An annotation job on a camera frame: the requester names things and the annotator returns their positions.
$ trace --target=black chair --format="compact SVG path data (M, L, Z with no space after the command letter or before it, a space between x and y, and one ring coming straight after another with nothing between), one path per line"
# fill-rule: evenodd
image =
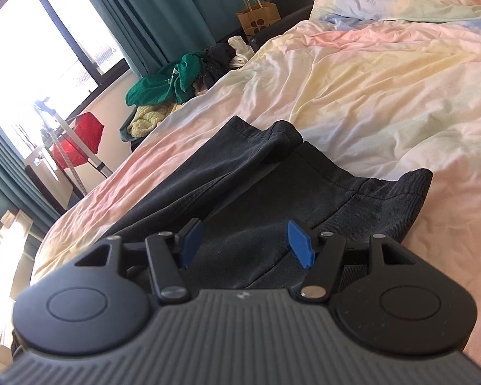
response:
M271 0L276 4L281 20L261 30L249 39L249 45L257 52L262 45L273 37L285 33L302 20L310 18L314 0Z

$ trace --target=black pants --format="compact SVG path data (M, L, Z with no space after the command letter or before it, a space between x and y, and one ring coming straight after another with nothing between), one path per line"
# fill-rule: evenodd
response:
M179 231L192 217L204 241L182 275L202 288L275 288L295 292L306 271L287 241L290 218L315 233L368 242L374 233L402 241L431 183L419 169L398 181L360 178L337 167L288 122L260 131L232 117L105 235L142 241Z

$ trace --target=gray ribbed plate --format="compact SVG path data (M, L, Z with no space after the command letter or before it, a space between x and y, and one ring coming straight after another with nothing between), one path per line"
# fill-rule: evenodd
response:
M284 289L203 290L164 307L139 337L82 359L27 352L2 375L17 385L478 385L461 353L417 361L365 350L326 308Z

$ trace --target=red lampshade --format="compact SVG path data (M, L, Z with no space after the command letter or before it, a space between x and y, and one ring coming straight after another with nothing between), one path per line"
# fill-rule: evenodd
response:
M104 132L104 125L101 124L92 113L83 113L77 116L73 130L91 152L98 153L98 146L100 145L101 136ZM83 165L87 162L87 155L82 152L78 145L66 133L63 134L59 140L73 166ZM55 145L51 147L51 152L55 162L57 162L60 168L68 168L63 156Z

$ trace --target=white cloth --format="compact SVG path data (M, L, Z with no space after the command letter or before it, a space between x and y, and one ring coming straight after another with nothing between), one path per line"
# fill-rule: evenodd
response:
M246 45L240 36L233 36L228 43L235 49L235 56L230 61L230 69L237 69L244 66L255 54L251 46Z

